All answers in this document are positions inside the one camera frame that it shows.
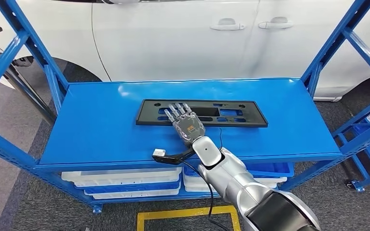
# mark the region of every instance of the robot forearm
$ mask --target robot forearm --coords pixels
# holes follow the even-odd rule
[[[192,144],[202,164],[199,171],[226,202],[241,213],[249,231],[319,230],[314,213],[295,195],[254,180],[244,163],[204,136]]]

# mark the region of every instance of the yellow tape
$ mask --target yellow tape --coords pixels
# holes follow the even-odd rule
[[[207,215],[208,213],[209,213],[208,207],[138,213],[137,231],[144,231],[145,220],[194,217]],[[223,214],[223,213],[230,213],[231,222],[233,223],[233,230],[241,231],[239,216],[237,215],[236,209],[232,205],[213,207],[212,214]]]

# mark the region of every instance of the white car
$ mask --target white car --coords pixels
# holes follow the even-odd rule
[[[353,0],[17,2],[53,57],[101,81],[138,81],[300,77]],[[370,11],[355,31],[370,46]],[[0,53],[14,36],[0,13]],[[29,56],[23,48],[15,63]],[[316,99],[339,100],[367,78],[369,66],[345,42]]]

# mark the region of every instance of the black cable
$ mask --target black cable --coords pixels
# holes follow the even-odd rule
[[[192,165],[190,165],[188,162],[186,161],[182,161],[182,163],[186,164],[188,167],[190,167],[193,171],[195,171],[207,184],[207,186],[209,187],[209,191],[210,191],[210,209],[209,209],[209,214],[207,215],[207,220],[210,221],[210,223],[212,224],[215,224],[217,226],[219,226],[220,228],[222,228],[223,230],[225,231],[230,231],[228,228],[226,228],[224,225],[218,223],[217,221],[214,221],[211,216],[212,216],[212,210],[213,210],[213,190],[212,190],[212,186],[210,186],[210,184],[204,179],[204,177],[200,174],[200,172],[195,169]]]
[[[223,140],[222,140],[222,128],[219,128],[220,129],[220,134],[219,134],[219,138],[220,138],[220,148],[219,148],[219,151],[222,151],[222,148],[223,148]]]

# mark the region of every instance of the robotic arm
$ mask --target robotic arm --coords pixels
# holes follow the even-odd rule
[[[180,164],[196,153],[201,164],[199,172],[213,185],[226,202],[232,203],[242,215],[248,231],[319,231],[315,214],[298,197],[254,180],[244,163],[225,148],[220,150],[205,136],[205,129],[196,113],[187,104],[169,105],[165,110],[172,125],[188,150],[178,155],[155,152],[161,163]]]

